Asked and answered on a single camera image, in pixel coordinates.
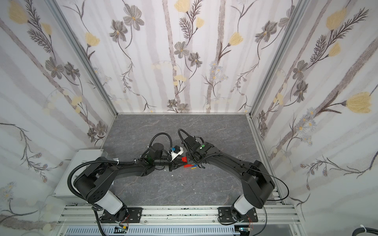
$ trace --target yellow flower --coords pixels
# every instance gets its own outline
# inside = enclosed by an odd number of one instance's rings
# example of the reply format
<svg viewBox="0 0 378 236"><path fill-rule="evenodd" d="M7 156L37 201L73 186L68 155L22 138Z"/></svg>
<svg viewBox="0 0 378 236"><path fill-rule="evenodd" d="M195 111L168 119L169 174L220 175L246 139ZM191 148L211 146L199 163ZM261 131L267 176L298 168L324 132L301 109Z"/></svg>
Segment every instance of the yellow flower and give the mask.
<svg viewBox="0 0 378 236"><path fill-rule="evenodd" d="M182 82L185 82L186 81L186 77L179 74L179 75L175 76L175 80L181 80Z"/></svg>
<svg viewBox="0 0 378 236"><path fill-rule="evenodd" d="M100 43L99 38L88 32L85 34L85 41L89 46L97 46Z"/></svg>
<svg viewBox="0 0 378 236"><path fill-rule="evenodd" d="M195 26L197 28L201 28L205 24L205 21L202 18L197 17L197 21L195 22Z"/></svg>
<svg viewBox="0 0 378 236"><path fill-rule="evenodd" d="M235 45L240 44L242 41L243 41L242 36L241 36L238 32L235 32L235 33L231 36L230 41L229 41L229 44L230 44L231 46L235 46Z"/></svg>
<svg viewBox="0 0 378 236"><path fill-rule="evenodd" d="M51 26L49 24L41 23L41 25L48 35L52 34Z"/></svg>
<svg viewBox="0 0 378 236"><path fill-rule="evenodd" d="M54 104L53 104L52 102L49 102L49 103L47 104L47 108L48 108L48 109L54 109L55 106L54 106Z"/></svg>
<svg viewBox="0 0 378 236"><path fill-rule="evenodd" d="M327 18L325 25L329 30L335 30L340 26L341 22L344 20L345 15L347 14L347 9L344 8L341 11L336 11Z"/></svg>
<svg viewBox="0 0 378 236"><path fill-rule="evenodd" d="M46 116L50 115L50 109L48 109L48 108L43 108L42 111L43 111L43 113L44 113Z"/></svg>
<svg viewBox="0 0 378 236"><path fill-rule="evenodd" d="M18 24L25 24L28 22L28 16L20 4L16 1L11 1L9 7L9 18Z"/></svg>
<svg viewBox="0 0 378 236"><path fill-rule="evenodd" d="M333 57L339 54L341 51L340 44L337 42L335 45L331 48L330 52L328 53L328 56Z"/></svg>
<svg viewBox="0 0 378 236"><path fill-rule="evenodd" d="M363 92L352 96L346 101L346 107L355 113L369 113L372 97L368 92Z"/></svg>
<svg viewBox="0 0 378 236"><path fill-rule="evenodd" d="M278 102L280 105L284 104L284 96L281 93L277 94L277 97L273 99L273 103Z"/></svg>
<svg viewBox="0 0 378 236"><path fill-rule="evenodd" d="M81 96L74 96L71 102L71 105L77 106L79 102L82 102L82 97Z"/></svg>
<svg viewBox="0 0 378 236"><path fill-rule="evenodd" d="M178 0L175 4L176 10L180 12L187 12L190 8L190 0Z"/></svg>

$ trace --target gray flower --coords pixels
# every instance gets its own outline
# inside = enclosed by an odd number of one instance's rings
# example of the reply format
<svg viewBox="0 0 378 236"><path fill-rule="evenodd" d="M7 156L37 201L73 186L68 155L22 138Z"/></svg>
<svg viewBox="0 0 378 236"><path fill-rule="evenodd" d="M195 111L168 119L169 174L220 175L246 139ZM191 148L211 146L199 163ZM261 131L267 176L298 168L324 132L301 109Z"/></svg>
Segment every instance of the gray flower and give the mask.
<svg viewBox="0 0 378 236"><path fill-rule="evenodd" d="M307 92L308 83L305 83L303 80L297 84L297 91L293 94L294 96L298 96L297 102L301 102L305 100L303 94Z"/></svg>
<svg viewBox="0 0 378 236"><path fill-rule="evenodd" d="M51 71L51 77L55 78L55 76L58 77L58 79L62 78L62 74L64 72L64 68L62 65L56 65L56 61L54 58L50 57L50 60L46 60L45 62L46 69Z"/></svg>
<svg viewBox="0 0 378 236"><path fill-rule="evenodd" d="M262 122L260 124L260 132L261 132L261 136L265 136L265 133L268 131L268 127L266 126L265 122Z"/></svg>
<svg viewBox="0 0 378 236"><path fill-rule="evenodd" d="M189 111L189 104L183 104L181 103L179 106L178 106L178 110L180 111L180 113L186 113Z"/></svg>
<svg viewBox="0 0 378 236"><path fill-rule="evenodd" d="M127 15L129 15L123 17L125 24L128 26L133 25L134 29L140 30L139 26L144 25L144 21L140 19L140 17L142 16L141 10L139 10L139 8L134 5L130 7L128 4L125 4L123 10Z"/></svg>
<svg viewBox="0 0 378 236"><path fill-rule="evenodd" d="M198 55L198 52L196 53L190 53L190 56L188 58L189 61L191 61L190 66L194 66L194 64L197 65L197 67L201 67L202 62L198 60L200 56Z"/></svg>
<svg viewBox="0 0 378 236"><path fill-rule="evenodd" d="M97 132L94 128L89 128L87 135L91 139L91 143L93 143L95 140L95 136L97 135Z"/></svg>
<svg viewBox="0 0 378 236"><path fill-rule="evenodd" d="M275 34L277 32L277 22L270 22L269 20L262 28L262 30L264 30L262 33L255 35L255 41L257 43L260 42L262 39L264 39L264 41L267 42L270 38L270 35Z"/></svg>
<svg viewBox="0 0 378 236"><path fill-rule="evenodd" d="M189 56L189 50L186 50L186 42L177 42L175 44L176 51L174 52L176 55L178 54L179 58L183 56Z"/></svg>
<svg viewBox="0 0 378 236"><path fill-rule="evenodd" d="M80 77L79 69L74 69L73 65L70 62L67 62L64 68L66 69L67 75L72 76L73 80L76 79L76 76Z"/></svg>
<svg viewBox="0 0 378 236"><path fill-rule="evenodd" d="M122 21L112 20L112 29L114 30L114 32L110 33L109 36L112 37L114 42L118 42L119 38L121 38L123 41L126 41L125 34L127 33L127 29Z"/></svg>
<svg viewBox="0 0 378 236"><path fill-rule="evenodd" d="M172 100L168 100L168 105L167 105L168 108L172 109L173 107L177 107L177 102L175 99L172 99Z"/></svg>
<svg viewBox="0 0 378 236"><path fill-rule="evenodd" d="M305 77L303 75L303 71L307 69L307 65L308 63L305 63L304 60L298 62L297 68L293 69L293 72L294 72L293 79L298 79L299 81L301 81Z"/></svg>
<svg viewBox="0 0 378 236"><path fill-rule="evenodd" d="M265 112L264 110L261 110L261 112L259 113L259 119L263 119L265 117Z"/></svg>
<svg viewBox="0 0 378 236"><path fill-rule="evenodd" d="M101 122L101 120L98 122L96 126L96 131L98 135L104 135L104 132L106 132L106 126Z"/></svg>
<svg viewBox="0 0 378 236"><path fill-rule="evenodd" d="M286 15L287 17L284 17L284 18L281 18L280 19L280 22L278 23L278 26L279 27L286 27L287 24L289 23L290 21L290 18L291 18L291 15L293 14L293 11L294 11L294 5L292 5L287 11L286 11Z"/></svg>

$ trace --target black cable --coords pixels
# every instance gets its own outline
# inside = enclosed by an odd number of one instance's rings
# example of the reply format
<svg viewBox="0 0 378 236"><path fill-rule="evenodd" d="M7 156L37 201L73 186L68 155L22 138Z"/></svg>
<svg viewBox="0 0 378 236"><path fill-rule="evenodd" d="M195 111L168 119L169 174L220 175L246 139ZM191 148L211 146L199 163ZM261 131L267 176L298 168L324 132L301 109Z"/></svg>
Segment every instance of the black cable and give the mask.
<svg viewBox="0 0 378 236"><path fill-rule="evenodd" d="M83 163L83 164L80 164L78 165L77 167L75 167L71 173L68 175L68 178L67 178L67 185L68 185L68 189L73 193L75 194L76 196L78 196L79 198L81 199L84 199L85 198L79 193L77 192L73 186L72 186L72 176L74 175L74 173L76 171L78 171L78 169L86 166L86 165L90 165L90 164L93 164L93 163L109 163L109 164L118 164L118 165L131 165L131 164L135 164L134 161L132 162L118 162L118 161L114 161L114 160L92 160L92 161L89 161L89 162L86 162L86 163Z"/></svg>
<svg viewBox="0 0 378 236"><path fill-rule="evenodd" d="M197 136L194 136L195 138L200 138L201 139L201 142L202 142L202 144L205 142L204 140L203 140L203 138L202 137L197 137Z"/></svg>
<svg viewBox="0 0 378 236"><path fill-rule="evenodd" d="M261 172L261 171L258 171L258 170L253 170L253 171L260 172L260 173L263 173L263 174L269 175L270 177L276 178L276 179L278 179L279 181L281 181L281 182L286 186L286 188L287 188L287 195L286 195L286 197L284 197L284 198L282 198L282 199L277 199L277 200L267 200L267 201L281 201L281 200L286 199L286 198L289 196L289 187L287 187L287 185L285 184L284 181L280 180L279 178L277 178L277 177L275 177L275 176L273 176L273 175L267 174L267 173L265 173L265 172Z"/></svg>
<svg viewBox="0 0 378 236"><path fill-rule="evenodd" d="M233 225L233 224L235 224L235 223L237 222L237 221L235 221L235 222L233 222L233 223L226 223L226 224L225 224L225 223L222 223L222 222L219 221L219 217L220 217L220 216L218 216L218 222L219 222L221 225Z"/></svg>
<svg viewBox="0 0 378 236"><path fill-rule="evenodd" d="M178 136L180 137L181 141L183 142L184 147L185 147L186 150L189 152L189 155L191 156L192 161L193 161L195 164L198 165L198 162L194 159L194 156L193 156L191 150L189 149L189 147L188 147L186 141L183 139L183 136L181 135L181 132L183 132L184 134L186 134L188 137L189 137L190 135L189 135L185 130L183 130L183 129L181 129L181 128L178 129Z"/></svg>
<svg viewBox="0 0 378 236"><path fill-rule="evenodd" d="M203 163L204 160L206 160L206 158L211 157L211 156L216 156L216 155L223 155L223 153L214 153L214 154L210 154L210 155L205 156L204 158L202 158L202 160L199 162L199 164L201 165L201 168L205 169L205 167L202 166L202 163Z"/></svg>
<svg viewBox="0 0 378 236"><path fill-rule="evenodd" d="M172 139L170 138L169 134L167 133L164 133L164 132L161 132L161 133L158 133L156 134L152 139L151 139L151 142L150 142L150 145L148 147L151 147L152 146L152 142L154 141L154 139L156 137L158 137L159 135L165 135L169 138L169 151L172 149Z"/></svg>
<svg viewBox="0 0 378 236"><path fill-rule="evenodd" d="M100 219L98 218L98 214L97 214L97 211L93 210L94 211L94 215L96 216L96 222L97 222L97 226L98 226L98 229L100 230L100 233L102 236L106 236L106 234L104 233L104 231L102 230L101 228L101 225L100 225Z"/></svg>
<svg viewBox="0 0 378 236"><path fill-rule="evenodd" d="M262 207L264 208L264 211L265 211L265 225L264 225L264 227L260 230L260 232L258 232L257 234L254 234L254 235L252 235L252 236L256 236L256 235L258 235L258 234L261 233L261 232L265 229L265 227L266 227L266 222L268 221L268 214L266 213L265 206L262 206Z"/></svg>
<svg viewBox="0 0 378 236"><path fill-rule="evenodd" d="M365 227L365 228L357 228L357 229L355 229L355 230L353 231L353 233L352 233L352 236L356 236L356 235L358 235L359 233L364 233L364 232L365 232L365 229L366 229L366 232L367 232L367 233L371 233L371 234L376 234L376 235L378 235L378 230L376 230L376 229L374 229L374 228L367 228L367 227Z"/></svg>

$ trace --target white 3d printed part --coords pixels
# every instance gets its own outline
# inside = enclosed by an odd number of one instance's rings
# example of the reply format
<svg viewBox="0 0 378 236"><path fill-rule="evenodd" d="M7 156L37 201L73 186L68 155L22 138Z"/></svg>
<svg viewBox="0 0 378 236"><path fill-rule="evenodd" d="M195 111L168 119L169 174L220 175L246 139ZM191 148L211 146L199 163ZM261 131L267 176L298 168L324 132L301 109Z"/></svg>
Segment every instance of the white 3d printed part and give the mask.
<svg viewBox="0 0 378 236"><path fill-rule="evenodd" d="M98 202L96 202L96 204L102 207L103 209L107 210L112 215L117 213L123 206L121 200L119 200L109 190Z"/></svg>
<svg viewBox="0 0 378 236"><path fill-rule="evenodd" d="M253 205L251 205L247 199L245 199L244 194L241 195L234 204L235 209L240 212L240 214L245 215L249 210L253 208Z"/></svg>
<svg viewBox="0 0 378 236"><path fill-rule="evenodd" d="M178 153L174 153L174 152L171 152L170 155L172 156L172 160L173 161L178 155L181 155L184 153L184 148L182 147L179 147L180 148L180 151Z"/></svg>

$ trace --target cable tie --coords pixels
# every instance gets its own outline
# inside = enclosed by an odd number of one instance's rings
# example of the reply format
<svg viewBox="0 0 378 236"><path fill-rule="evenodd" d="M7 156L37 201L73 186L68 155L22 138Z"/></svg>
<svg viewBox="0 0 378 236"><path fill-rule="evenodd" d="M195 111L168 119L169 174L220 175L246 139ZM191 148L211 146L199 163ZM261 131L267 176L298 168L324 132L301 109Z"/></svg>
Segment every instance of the cable tie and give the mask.
<svg viewBox="0 0 378 236"><path fill-rule="evenodd" d="M366 228L365 228L365 226L363 226L363 225L360 225L362 228L364 228L364 230L365 230L365 232L364 233L366 233L367 231L366 231Z"/></svg>

